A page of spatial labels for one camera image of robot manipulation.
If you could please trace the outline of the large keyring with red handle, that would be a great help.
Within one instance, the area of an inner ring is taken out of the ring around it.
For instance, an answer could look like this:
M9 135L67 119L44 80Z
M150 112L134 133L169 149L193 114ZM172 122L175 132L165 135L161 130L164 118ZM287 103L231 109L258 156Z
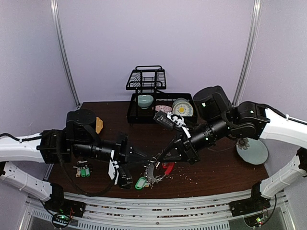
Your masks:
M175 162L151 162L144 165L144 173L135 184L135 189L142 190L161 182L173 170Z

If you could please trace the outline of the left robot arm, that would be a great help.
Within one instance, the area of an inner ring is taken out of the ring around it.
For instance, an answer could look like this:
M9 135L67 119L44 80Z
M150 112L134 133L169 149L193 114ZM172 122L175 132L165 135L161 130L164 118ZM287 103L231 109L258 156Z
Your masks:
M15 161L34 161L56 164L71 162L72 157L82 157L107 162L112 185L130 189L132 176L128 166L145 165L154 158L128 145L124 134L117 141L102 140L96 131L97 117L87 109L67 113L63 130L44 130L25 137L3 133L0 136L0 178L19 190L35 196L44 208L66 217L83 217L85 203L68 200L63 187L39 180L14 165Z

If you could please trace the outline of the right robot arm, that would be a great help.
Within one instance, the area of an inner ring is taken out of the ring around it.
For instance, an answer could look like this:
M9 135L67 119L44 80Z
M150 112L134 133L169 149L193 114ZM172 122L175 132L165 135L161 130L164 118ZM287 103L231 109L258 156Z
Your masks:
M221 138L273 139L299 147L295 156L277 173L253 185L251 196L229 204L232 216L241 216L270 207L270 200L285 187L307 174L307 124L263 103L242 102L233 106L220 86L207 87L193 96L204 120L194 128L172 113L158 112L154 119L179 133L157 156L157 163L200 160L198 152Z

